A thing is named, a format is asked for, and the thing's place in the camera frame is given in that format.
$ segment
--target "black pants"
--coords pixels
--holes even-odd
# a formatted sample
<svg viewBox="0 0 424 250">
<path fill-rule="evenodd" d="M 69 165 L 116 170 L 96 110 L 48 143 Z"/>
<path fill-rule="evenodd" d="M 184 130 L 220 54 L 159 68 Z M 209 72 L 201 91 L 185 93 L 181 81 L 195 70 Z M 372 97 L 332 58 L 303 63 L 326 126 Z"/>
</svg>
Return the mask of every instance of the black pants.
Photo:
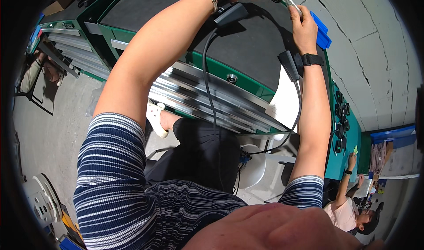
<svg viewBox="0 0 424 250">
<path fill-rule="evenodd" d="M 157 161 L 162 180 L 188 180 L 232 194 L 240 157 L 235 134 L 217 126 L 215 140 L 211 123 L 188 118 L 177 120 L 172 129 L 181 144 Z"/>
</svg>

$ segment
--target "pink shirt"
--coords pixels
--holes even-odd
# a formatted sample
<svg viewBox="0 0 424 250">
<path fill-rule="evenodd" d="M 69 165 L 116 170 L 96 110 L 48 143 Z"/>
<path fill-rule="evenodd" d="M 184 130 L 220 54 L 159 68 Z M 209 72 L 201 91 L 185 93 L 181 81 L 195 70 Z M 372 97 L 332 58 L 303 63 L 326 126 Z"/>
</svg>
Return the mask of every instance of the pink shirt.
<svg viewBox="0 0 424 250">
<path fill-rule="evenodd" d="M 334 202 L 335 201 L 332 201 L 324 207 L 324 211 L 330 217 L 330 220 L 333 225 L 345 232 L 355 228 L 355 214 L 358 214 L 358 209 L 356 208 L 356 205 L 354 204 L 353 200 L 349 197 L 346 197 L 345 203 L 343 203 L 337 209 L 335 209 L 336 206 Z"/>
</svg>

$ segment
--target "blue crate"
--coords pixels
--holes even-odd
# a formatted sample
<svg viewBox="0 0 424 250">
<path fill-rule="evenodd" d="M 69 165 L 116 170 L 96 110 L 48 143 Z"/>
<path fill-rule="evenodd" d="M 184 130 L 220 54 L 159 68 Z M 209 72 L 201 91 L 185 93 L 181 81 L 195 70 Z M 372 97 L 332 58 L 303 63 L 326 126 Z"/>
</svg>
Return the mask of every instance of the blue crate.
<svg viewBox="0 0 424 250">
<path fill-rule="evenodd" d="M 312 11 L 310 11 L 310 14 L 318 26 L 317 45 L 320 46 L 321 49 L 328 49 L 331 45 L 331 39 L 327 35 L 328 28 Z"/>
</svg>

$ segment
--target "striped shirt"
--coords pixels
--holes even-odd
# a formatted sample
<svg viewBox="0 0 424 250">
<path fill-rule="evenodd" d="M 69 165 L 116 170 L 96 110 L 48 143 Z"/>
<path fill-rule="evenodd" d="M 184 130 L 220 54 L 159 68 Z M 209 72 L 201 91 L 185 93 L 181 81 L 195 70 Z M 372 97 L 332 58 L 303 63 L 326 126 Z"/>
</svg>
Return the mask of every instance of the striped shirt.
<svg viewBox="0 0 424 250">
<path fill-rule="evenodd" d="M 128 117 L 97 115 L 78 155 L 74 205 L 88 249 L 181 249 L 208 224 L 246 206 L 240 198 L 193 182 L 145 189 L 144 132 Z M 293 180 L 278 202 L 322 207 L 323 180 Z"/>
</svg>

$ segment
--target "black work mat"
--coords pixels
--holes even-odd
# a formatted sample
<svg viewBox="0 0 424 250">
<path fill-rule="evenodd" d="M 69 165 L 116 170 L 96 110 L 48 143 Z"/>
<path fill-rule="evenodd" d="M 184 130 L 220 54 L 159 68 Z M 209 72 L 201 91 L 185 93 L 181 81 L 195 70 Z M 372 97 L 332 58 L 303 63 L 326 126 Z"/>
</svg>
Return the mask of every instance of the black work mat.
<svg viewBox="0 0 424 250">
<path fill-rule="evenodd" d="M 121 0 L 100 24 L 137 32 L 154 15 L 177 1 L 179 0 Z M 277 55 L 286 49 L 292 54 L 298 52 L 293 41 L 290 13 L 283 4 L 276 4 L 271 0 L 239 2 L 246 7 L 249 17 L 219 30 L 220 36 L 213 39 L 207 56 L 276 91 L 281 67 Z M 191 50 L 203 53 L 213 25 L 212 20 L 205 23 L 190 46 Z M 318 54 L 324 58 L 324 52 L 317 48 Z M 328 87 L 325 66 L 323 71 Z"/>
</svg>

